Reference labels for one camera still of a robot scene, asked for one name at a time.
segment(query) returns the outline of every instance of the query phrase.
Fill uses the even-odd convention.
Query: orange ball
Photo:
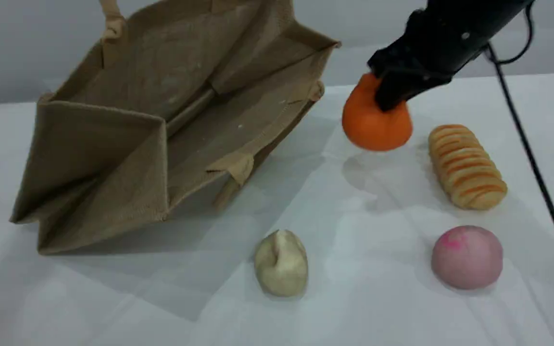
[[[355,145],[370,151],[389,151],[406,144],[412,136],[412,120],[405,101],[388,112],[376,104],[382,83],[372,73],[364,74],[343,107],[343,131]]]

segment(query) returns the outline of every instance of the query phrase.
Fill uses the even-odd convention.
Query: pink ball
[[[452,287],[487,287],[502,273],[504,250],[490,231],[459,226],[445,232],[435,243],[431,267],[438,278]]]

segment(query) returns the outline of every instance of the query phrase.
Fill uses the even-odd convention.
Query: white tablecloth
[[[508,79],[554,197],[554,75]],[[554,227],[494,78],[458,79],[410,102],[414,135],[387,154],[343,135],[351,87],[325,97],[231,207],[215,186],[174,221],[93,247],[38,256],[37,225],[7,222],[35,106],[0,105],[0,345],[554,346]],[[477,134],[510,188],[490,212],[458,210],[438,186],[427,135]],[[504,246],[496,285],[463,293],[431,273],[449,228],[484,226]],[[277,228],[301,237],[304,297],[264,295],[250,256]]]

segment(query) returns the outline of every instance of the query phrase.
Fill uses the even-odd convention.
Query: striped pastry
[[[442,125],[431,131],[429,154],[442,188],[460,208],[490,210],[508,192],[489,155],[463,125]]]

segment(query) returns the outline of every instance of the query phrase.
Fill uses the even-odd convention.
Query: black robotic arm
[[[382,111],[425,90],[449,83],[491,37],[534,0],[428,0],[414,11],[405,33],[374,53],[367,65],[382,84]]]

